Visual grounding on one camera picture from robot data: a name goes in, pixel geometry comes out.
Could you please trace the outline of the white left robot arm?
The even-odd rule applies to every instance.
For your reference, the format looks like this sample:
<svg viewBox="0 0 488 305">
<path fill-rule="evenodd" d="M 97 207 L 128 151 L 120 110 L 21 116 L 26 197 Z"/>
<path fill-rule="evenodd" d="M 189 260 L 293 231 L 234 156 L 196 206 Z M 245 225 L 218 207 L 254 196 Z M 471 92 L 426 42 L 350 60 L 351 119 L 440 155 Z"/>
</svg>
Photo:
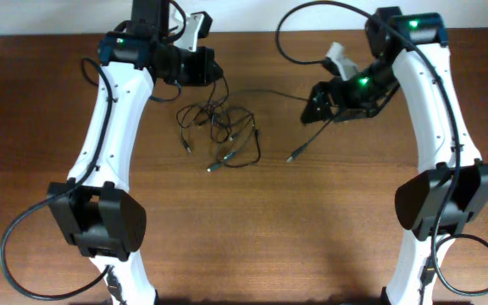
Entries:
<svg viewBox="0 0 488 305">
<path fill-rule="evenodd" d="M 49 207 L 64 239 L 103 275 L 112 304 L 154 304 L 140 247 L 144 207 L 130 196 L 130 160 L 142 112 L 156 98 L 157 80 L 178 88 L 207 86 L 222 77 L 214 50 L 198 46 L 212 19 L 185 14 L 169 33 L 172 1 L 135 1 L 130 19 L 100 41 L 97 100 L 80 156 L 66 182 L 53 182 Z"/>
</svg>

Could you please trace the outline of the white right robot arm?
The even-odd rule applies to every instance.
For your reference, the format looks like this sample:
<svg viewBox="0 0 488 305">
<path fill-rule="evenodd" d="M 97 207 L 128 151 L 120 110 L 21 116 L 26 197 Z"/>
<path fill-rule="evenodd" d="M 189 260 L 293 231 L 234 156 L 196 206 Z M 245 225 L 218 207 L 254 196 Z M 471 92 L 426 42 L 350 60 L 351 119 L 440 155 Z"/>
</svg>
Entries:
<svg viewBox="0 0 488 305">
<path fill-rule="evenodd" d="M 333 77 L 313 87 L 301 121 L 373 118 L 396 92 L 403 93 L 418 173 L 396 190 L 402 246 L 380 302 L 429 304 L 434 284 L 445 281 L 447 250 L 488 202 L 488 164 L 463 121 L 441 16 L 379 8 L 368 16 L 365 32 L 374 62 L 360 70 L 333 44 L 322 62 Z"/>
</svg>

